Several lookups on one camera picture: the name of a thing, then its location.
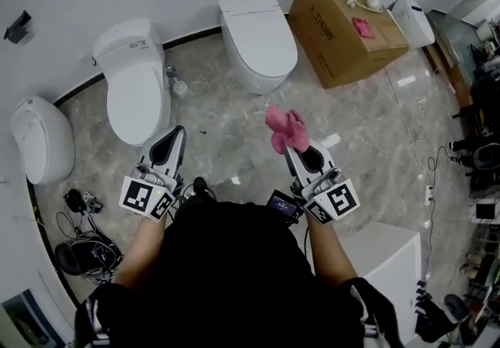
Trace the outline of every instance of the white cable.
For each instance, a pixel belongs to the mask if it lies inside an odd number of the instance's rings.
[[[413,127],[413,131],[416,134],[416,141],[415,144],[418,142],[423,142],[425,144],[426,141],[426,135],[425,135],[425,130],[423,129],[423,122],[425,121],[425,106],[427,104],[428,96],[426,96],[424,99],[419,101],[420,107],[420,122]]]
[[[411,135],[411,134],[410,134],[410,132],[409,132],[409,127],[408,127],[408,124],[406,123],[405,115],[403,114],[403,110],[402,110],[402,108],[401,108],[401,103],[399,103],[398,94],[396,94],[396,90],[394,89],[394,85],[393,85],[393,84],[392,84],[392,82],[391,82],[391,78],[389,77],[389,73],[388,73],[388,71],[387,71],[387,70],[385,70],[385,73],[387,74],[387,78],[389,79],[389,84],[391,85],[392,91],[394,92],[394,96],[396,97],[396,102],[398,103],[399,112],[400,112],[400,114],[401,114],[401,117],[403,118],[403,122],[405,123],[406,132],[408,133],[409,140],[410,140],[410,141],[411,141],[411,143],[412,143],[413,154],[415,155],[416,162],[419,164],[419,166],[420,166],[420,167],[422,167],[425,171],[427,171],[427,168],[425,168],[425,167],[423,166],[423,164],[420,162],[419,157],[418,157],[418,156],[417,156],[417,154],[416,154],[416,147],[415,147],[415,143],[413,142],[412,135]],[[422,127],[422,131],[421,131],[420,133],[422,133],[422,132],[423,132],[423,121],[422,121],[421,127]]]
[[[33,221],[34,223],[39,224],[39,225],[40,225],[40,226],[42,226],[45,230],[47,230],[47,227],[45,227],[45,224],[41,223],[41,222],[40,222],[40,221],[38,221],[38,220],[33,220],[33,219],[30,219],[29,217],[24,217],[24,216],[12,216],[12,220],[13,220],[13,221],[18,221],[18,220]]]
[[[364,6],[364,5],[362,5],[361,3],[357,2],[357,1],[355,2],[355,5],[356,5],[356,6],[359,6],[359,7],[362,7],[362,8],[364,8],[364,9],[366,9],[366,10],[369,10],[370,12],[374,12],[374,13],[382,13],[382,12],[383,12],[383,10],[382,10],[382,9],[380,9],[380,10],[375,10],[375,9],[372,9],[372,8],[370,8],[370,7],[368,7],[368,6]]]

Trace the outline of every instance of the toilet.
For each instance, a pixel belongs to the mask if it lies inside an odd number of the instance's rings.
[[[70,122],[39,96],[21,103],[10,117],[23,167],[32,184],[50,184],[68,177],[75,163]]]
[[[277,0],[219,0],[224,46],[241,86],[270,93],[297,64],[297,46]]]
[[[141,146],[157,130],[168,127],[165,52],[148,19],[110,27],[98,38],[93,53],[108,82],[108,118],[118,138]]]

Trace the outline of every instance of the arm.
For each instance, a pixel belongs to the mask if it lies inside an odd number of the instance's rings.
[[[306,218],[316,276],[325,285],[333,288],[357,277],[334,228],[330,224],[321,225],[309,215],[306,215]]]
[[[118,267],[115,283],[136,289],[145,279],[163,243],[166,216],[158,223],[142,219],[134,239]]]

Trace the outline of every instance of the gray tile floor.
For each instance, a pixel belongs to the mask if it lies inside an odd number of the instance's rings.
[[[360,209],[335,224],[338,234],[350,235],[371,221],[417,230],[425,267],[430,208],[423,205],[423,194],[433,177],[427,157],[435,156],[440,145],[462,137],[459,122],[452,120],[458,106],[447,81],[432,74],[420,50],[412,50],[370,79],[325,91],[304,52],[298,50],[298,64],[288,79],[264,96],[251,95],[233,79],[220,35],[166,52],[166,61],[177,66],[191,89],[184,99],[173,97],[171,114],[171,124],[187,130],[180,169],[185,181],[203,176],[219,200],[236,202],[264,204],[274,189],[287,192],[291,176],[284,158],[271,147],[264,119],[270,104],[296,109],[303,114],[310,137],[328,145],[361,201]],[[136,152],[109,125],[106,90],[101,81],[62,105],[73,126],[75,169],[65,181],[35,189],[53,246],[65,239],[55,214],[64,210],[63,195],[70,188],[89,191],[104,204],[95,220],[124,253],[137,226],[138,218],[117,204],[123,176],[129,174]],[[427,99],[425,141],[416,142],[423,139],[416,134],[421,133],[422,99]],[[441,156],[429,268],[429,290],[437,299],[459,292],[465,282],[457,266],[473,226],[464,173]],[[292,231],[302,245],[304,219]],[[88,280],[68,279],[79,300],[94,288]]]

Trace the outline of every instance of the person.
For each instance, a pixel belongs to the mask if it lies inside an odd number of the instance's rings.
[[[393,306],[357,277],[331,224],[306,215],[314,275],[283,215],[218,203],[202,178],[194,190],[167,229],[166,216],[141,220],[114,283],[77,308],[76,348],[403,346]]]

